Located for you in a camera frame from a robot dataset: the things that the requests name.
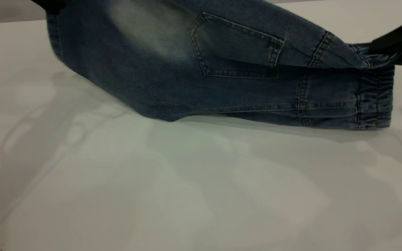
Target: denim fabric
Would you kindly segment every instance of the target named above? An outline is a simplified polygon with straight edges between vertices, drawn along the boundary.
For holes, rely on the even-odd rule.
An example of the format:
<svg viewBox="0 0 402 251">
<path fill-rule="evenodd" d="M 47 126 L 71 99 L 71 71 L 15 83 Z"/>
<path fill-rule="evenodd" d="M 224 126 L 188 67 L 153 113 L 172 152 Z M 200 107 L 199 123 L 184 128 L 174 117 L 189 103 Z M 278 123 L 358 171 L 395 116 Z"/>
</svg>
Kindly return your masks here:
<svg viewBox="0 0 402 251">
<path fill-rule="evenodd" d="M 143 116 L 388 127 L 396 55 L 368 53 L 263 0 L 73 0 L 56 56 Z"/>
</svg>

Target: blue denim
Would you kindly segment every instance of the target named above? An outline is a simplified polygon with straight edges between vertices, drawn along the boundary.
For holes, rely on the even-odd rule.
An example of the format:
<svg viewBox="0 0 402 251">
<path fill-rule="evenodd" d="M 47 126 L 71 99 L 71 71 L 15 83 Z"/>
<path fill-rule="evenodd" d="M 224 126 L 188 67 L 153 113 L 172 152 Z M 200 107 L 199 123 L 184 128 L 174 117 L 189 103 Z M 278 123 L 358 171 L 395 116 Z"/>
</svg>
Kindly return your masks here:
<svg viewBox="0 0 402 251">
<path fill-rule="evenodd" d="M 263 0 L 73 0 L 56 56 L 143 116 L 223 113 L 290 126 L 388 127 L 396 55 L 369 54 Z"/>
</svg>

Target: white surface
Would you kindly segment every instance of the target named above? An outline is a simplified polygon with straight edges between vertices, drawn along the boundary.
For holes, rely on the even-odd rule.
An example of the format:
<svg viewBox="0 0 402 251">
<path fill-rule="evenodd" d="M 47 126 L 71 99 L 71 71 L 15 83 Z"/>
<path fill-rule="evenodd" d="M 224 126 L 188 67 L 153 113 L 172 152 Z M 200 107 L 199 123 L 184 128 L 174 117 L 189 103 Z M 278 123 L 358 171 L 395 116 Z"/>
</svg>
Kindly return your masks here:
<svg viewBox="0 0 402 251">
<path fill-rule="evenodd" d="M 349 42 L 402 24 L 402 1 L 282 6 Z M 0 24 L 0 249 L 402 250 L 402 67 L 394 98 L 378 131 L 167 123 L 65 68 L 44 21 Z"/>
</svg>

